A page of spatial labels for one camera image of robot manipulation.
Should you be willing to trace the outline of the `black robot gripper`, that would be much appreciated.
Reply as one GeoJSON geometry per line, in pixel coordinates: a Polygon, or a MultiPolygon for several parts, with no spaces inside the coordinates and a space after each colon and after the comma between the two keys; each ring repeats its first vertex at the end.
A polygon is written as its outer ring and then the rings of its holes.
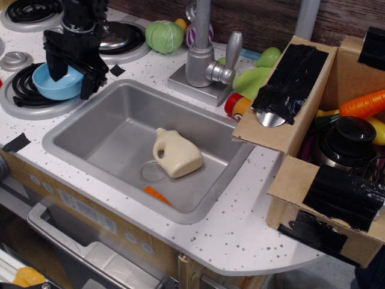
{"type": "Polygon", "coordinates": [[[81,72],[80,99],[88,100],[99,86],[106,84],[108,67],[99,55],[97,26],[106,20],[108,1],[64,1],[62,33],[44,32],[46,62],[51,78],[57,82],[71,66],[81,72]]]}

